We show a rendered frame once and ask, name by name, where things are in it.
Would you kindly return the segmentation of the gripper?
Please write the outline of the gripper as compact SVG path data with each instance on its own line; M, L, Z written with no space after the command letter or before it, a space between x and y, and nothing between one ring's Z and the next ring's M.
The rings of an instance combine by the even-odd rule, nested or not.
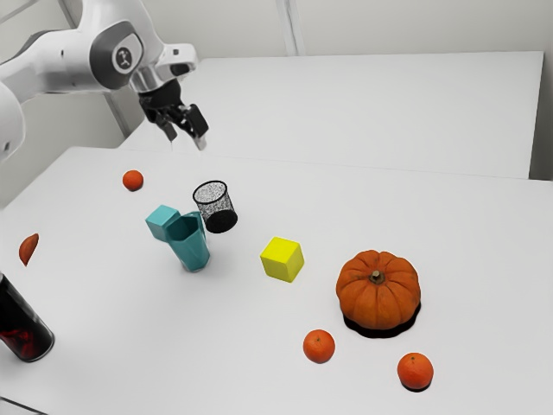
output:
M139 93L138 99L146 118L156 124L169 141L177 137L173 126L176 124L192 138L198 150L207 147L208 123L196 104L183 104L178 80L170 80L156 90Z

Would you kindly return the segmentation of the teal faceted mug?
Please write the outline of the teal faceted mug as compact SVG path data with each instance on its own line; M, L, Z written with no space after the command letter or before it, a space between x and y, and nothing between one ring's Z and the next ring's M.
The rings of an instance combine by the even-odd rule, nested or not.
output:
M145 221L152 236L168 244L188 271L196 272L206 267L210 252L198 211L181 214L172 207L160 205Z

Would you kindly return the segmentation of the black mesh pen holder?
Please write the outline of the black mesh pen holder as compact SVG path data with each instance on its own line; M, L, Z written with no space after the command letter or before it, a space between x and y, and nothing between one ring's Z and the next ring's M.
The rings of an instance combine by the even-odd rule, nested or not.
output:
M237 224L238 215L225 182L212 180L202 183L194 190L193 200L208 232L225 233Z

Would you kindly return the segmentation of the yellow cube block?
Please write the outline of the yellow cube block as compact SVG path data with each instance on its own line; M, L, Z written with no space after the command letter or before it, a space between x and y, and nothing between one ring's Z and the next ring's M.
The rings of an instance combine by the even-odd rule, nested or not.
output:
M260 253L267 276L292 283L304 266L302 247L299 242L273 237Z

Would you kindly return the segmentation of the orange pumpkin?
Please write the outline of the orange pumpkin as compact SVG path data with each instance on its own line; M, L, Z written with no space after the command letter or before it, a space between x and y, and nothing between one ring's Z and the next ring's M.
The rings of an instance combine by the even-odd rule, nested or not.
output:
M415 267L390 252L363 251L341 268L335 293L343 316L363 329L408 322L421 304Z

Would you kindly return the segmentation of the dark red can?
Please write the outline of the dark red can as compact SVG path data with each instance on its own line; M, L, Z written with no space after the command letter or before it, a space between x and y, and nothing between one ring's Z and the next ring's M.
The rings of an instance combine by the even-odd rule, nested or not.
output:
M0 340L24 362L43 358L55 341L51 329L1 272Z

